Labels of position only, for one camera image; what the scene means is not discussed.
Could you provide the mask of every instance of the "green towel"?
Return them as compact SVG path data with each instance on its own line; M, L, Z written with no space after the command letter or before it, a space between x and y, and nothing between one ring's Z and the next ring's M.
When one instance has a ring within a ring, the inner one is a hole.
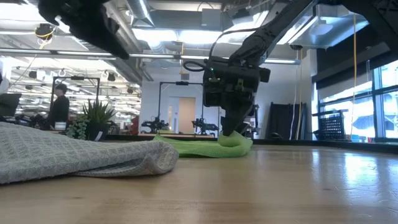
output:
M174 146L180 157L206 156L214 158L241 157L246 155L253 141L237 132L230 136L220 135L218 141L179 141L156 136L154 140L165 141Z

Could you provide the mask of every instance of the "potted plant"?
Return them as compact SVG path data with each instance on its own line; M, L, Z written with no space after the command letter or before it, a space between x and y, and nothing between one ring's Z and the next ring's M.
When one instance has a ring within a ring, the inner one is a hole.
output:
M108 110L108 104L103 105L102 102L95 101L91 104L88 100L88 106L83 105L83 112L90 121L87 124L86 137L90 141L100 141L106 137L109 131L108 121L116 113L114 109Z
M76 119L69 125L67 129L67 136L70 138L86 140L86 130L87 124L90 120L87 119L86 115L79 115Z

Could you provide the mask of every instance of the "desk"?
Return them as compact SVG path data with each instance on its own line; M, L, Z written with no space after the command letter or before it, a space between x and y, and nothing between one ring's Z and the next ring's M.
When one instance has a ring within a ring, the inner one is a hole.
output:
M397 156L254 146L180 159L157 177L59 177L0 186L0 223L398 223Z

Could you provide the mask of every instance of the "black curtain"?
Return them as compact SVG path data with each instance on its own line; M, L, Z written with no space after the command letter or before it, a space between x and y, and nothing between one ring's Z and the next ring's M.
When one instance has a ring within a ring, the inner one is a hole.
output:
M294 109L294 122L292 129L292 139L295 139L297 125L299 123L300 105L296 104ZM290 128L293 119L293 105L280 105L271 103L269 109L268 123L266 129L266 139L271 138L272 133L278 133L283 139L290 138Z

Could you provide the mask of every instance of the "yellow cable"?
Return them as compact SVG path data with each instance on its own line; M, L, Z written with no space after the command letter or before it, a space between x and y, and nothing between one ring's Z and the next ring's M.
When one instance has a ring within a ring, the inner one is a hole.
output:
M303 62L303 49L301 49L301 62ZM299 109L300 111L298 114L298 125L297 125L298 131L296 132L296 140L299 140L300 122L301 122L302 78L303 78L303 66L300 65L300 109Z
M353 128L354 128L354 105L355 105L355 87L356 87L356 14L354 14L354 93L353 93L353 110L351 112L351 134L349 139L353 138Z
M46 40L47 40L47 38L51 35L51 34L53 34L54 33L54 31L55 31L55 28L54 29L52 29L52 31L50 32L50 33L48 33L48 34L44 34L44 35L37 35L36 34L36 30L37 30L37 28L35 29L35 35L36 35L36 37L46 37Z

